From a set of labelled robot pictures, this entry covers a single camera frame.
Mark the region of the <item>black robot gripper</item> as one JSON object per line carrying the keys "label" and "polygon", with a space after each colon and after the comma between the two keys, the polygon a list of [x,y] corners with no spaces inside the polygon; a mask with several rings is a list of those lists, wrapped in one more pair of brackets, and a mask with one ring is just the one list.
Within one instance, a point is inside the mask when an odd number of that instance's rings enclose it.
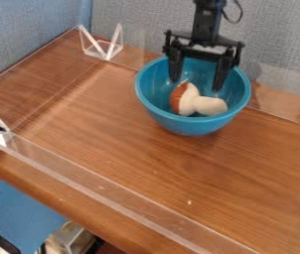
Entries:
{"label": "black robot gripper", "polygon": [[165,45],[162,51],[169,58],[170,80],[177,82],[182,74],[183,58],[215,61],[217,70],[213,83],[213,91],[224,87],[228,73],[233,66],[238,65],[244,42],[234,41],[221,35],[222,19],[232,20],[225,13],[226,0],[193,0],[195,13],[193,19],[193,31],[189,33],[165,32]]}

